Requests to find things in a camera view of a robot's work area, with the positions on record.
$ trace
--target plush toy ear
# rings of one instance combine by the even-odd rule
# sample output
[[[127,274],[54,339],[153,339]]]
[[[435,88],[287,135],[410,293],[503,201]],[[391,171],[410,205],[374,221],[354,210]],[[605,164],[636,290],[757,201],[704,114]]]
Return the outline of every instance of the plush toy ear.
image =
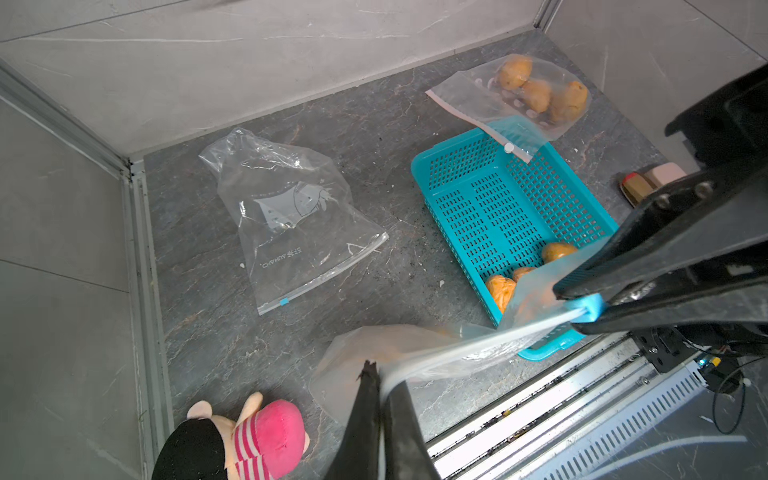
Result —
[[[210,403],[205,400],[200,400],[190,407],[189,412],[187,412],[187,420],[209,419],[213,414],[214,409],[211,408]]]
[[[258,412],[261,409],[261,402],[263,402],[263,400],[264,396],[261,393],[256,392],[251,394],[251,396],[248,397],[248,399],[245,401],[245,405],[243,405],[243,410],[240,412],[240,416],[237,417],[237,423],[235,426],[243,423],[245,419]]]

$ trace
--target plastic bag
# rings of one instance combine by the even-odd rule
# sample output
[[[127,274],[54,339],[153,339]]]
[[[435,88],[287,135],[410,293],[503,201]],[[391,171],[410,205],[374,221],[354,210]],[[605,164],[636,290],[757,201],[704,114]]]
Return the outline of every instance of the plastic bag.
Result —
[[[597,253],[605,241],[600,239],[523,276],[498,330],[464,325],[451,332],[389,325],[364,326],[337,336],[310,381],[312,397],[331,418],[346,423],[365,360],[375,361],[379,368],[383,401],[403,380],[471,375],[509,361],[562,323],[594,320],[591,305],[557,300],[552,287]]]
[[[200,159],[237,223],[260,315],[347,270],[388,238],[352,207],[333,161],[309,148],[235,128]]]
[[[571,72],[527,55],[458,71],[427,95],[482,128],[525,163],[589,107],[589,90]]]

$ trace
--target potato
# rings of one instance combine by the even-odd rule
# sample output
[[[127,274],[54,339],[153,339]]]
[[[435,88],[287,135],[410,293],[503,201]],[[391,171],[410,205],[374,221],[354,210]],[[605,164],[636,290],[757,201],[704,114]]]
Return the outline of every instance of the potato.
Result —
[[[552,86],[546,80],[528,80],[523,84],[523,100],[536,113],[549,108]]]
[[[505,90],[520,88],[531,76],[533,61],[531,57],[515,55],[502,65],[498,72],[498,84]]]
[[[552,120],[554,122],[574,121],[587,106],[589,91],[580,81],[572,81],[552,98]]]
[[[547,243],[541,249],[541,259],[544,263],[550,263],[574,252],[578,252],[578,248],[569,243]]]
[[[523,275],[526,275],[534,270],[536,270],[536,267],[534,266],[521,266],[520,268],[516,268],[515,271],[512,272],[512,279],[515,282],[519,282]]]
[[[512,295],[515,294],[517,283],[506,276],[494,275],[490,276],[485,281],[485,286],[488,287],[488,291],[491,292],[493,301],[496,302],[498,309],[504,313],[509,304],[509,300],[511,300]]]

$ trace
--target wire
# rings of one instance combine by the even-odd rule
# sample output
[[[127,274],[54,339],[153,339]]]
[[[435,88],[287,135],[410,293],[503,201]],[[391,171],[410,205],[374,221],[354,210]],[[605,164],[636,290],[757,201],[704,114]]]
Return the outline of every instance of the wire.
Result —
[[[705,349],[702,349],[702,348],[696,346],[696,344],[694,344],[689,339],[687,339],[685,337],[685,335],[683,335],[683,333],[680,330],[677,329],[677,327],[671,327],[671,330],[673,332],[675,332],[678,336],[680,336],[680,338],[683,340],[683,343],[688,345],[690,348],[692,348],[694,350],[698,350],[698,351],[700,351],[702,353],[706,353],[707,355],[715,355],[715,356],[719,356],[719,357],[722,357],[722,358],[731,358],[731,359],[735,359],[735,358],[738,358],[740,356],[743,356],[743,355],[741,355],[739,353],[719,352],[717,350],[715,350],[715,351],[707,351]]]
[[[730,435],[731,433],[736,431],[736,428],[739,426],[739,423],[741,423],[741,417],[744,415],[744,406],[746,405],[746,385],[744,382],[741,382],[741,407],[739,407],[739,415],[736,417],[736,421],[733,423],[733,426],[727,430],[724,431],[722,428],[720,428],[720,425],[717,424],[717,416],[716,414],[716,407],[717,407],[717,396],[720,394],[720,392],[723,391],[723,387],[725,386],[725,382],[730,380],[730,378],[734,375],[736,375],[737,372],[739,372],[741,369],[743,369],[745,366],[759,362],[760,360],[768,359],[768,356],[761,356],[756,359],[750,360],[747,363],[744,363],[743,365],[739,365],[736,367],[731,373],[729,373],[722,382],[720,382],[720,386],[717,387],[717,391],[715,392],[715,396],[712,398],[712,423],[714,423],[715,428],[718,432],[722,433],[723,435]]]

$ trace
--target black plush hat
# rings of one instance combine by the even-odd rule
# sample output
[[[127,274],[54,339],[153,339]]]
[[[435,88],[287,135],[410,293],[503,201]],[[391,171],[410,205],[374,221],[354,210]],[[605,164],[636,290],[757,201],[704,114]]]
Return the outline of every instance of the black plush hat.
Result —
[[[152,480],[227,480],[224,441],[210,419],[190,419],[170,434]]]

